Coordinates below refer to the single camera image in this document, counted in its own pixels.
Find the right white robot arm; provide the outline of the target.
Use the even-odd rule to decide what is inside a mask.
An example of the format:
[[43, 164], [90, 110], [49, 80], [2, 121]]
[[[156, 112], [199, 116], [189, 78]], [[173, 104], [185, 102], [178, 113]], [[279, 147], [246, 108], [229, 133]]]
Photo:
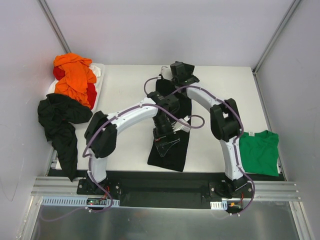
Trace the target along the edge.
[[221, 100], [205, 89], [194, 75], [195, 66], [180, 61], [170, 65], [172, 83], [176, 91], [204, 107], [210, 115], [210, 129], [219, 140], [225, 164], [225, 176], [231, 180], [225, 184], [225, 193], [232, 198], [243, 191], [237, 181], [244, 176], [240, 154], [240, 137], [244, 127], [237, 103], [233, 98]]

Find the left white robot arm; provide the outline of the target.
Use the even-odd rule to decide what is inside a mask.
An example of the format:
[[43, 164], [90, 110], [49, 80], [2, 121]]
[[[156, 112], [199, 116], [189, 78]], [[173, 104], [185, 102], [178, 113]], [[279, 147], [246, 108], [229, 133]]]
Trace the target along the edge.
[[154, 91], [136, 105], [122, 111], [111, 114], [96, 112], [84, 134], [86, 147], [82, 156], [89, 157], [88, 188], [96, 195], [105, 191], [107, 159], [116, 149], [118, 135], [146, 119], [153, 119], [155, 148], [164, 157], [180, 141], [170, 121], [179, 107], [179, 100], [174, 95], [162, 96]]

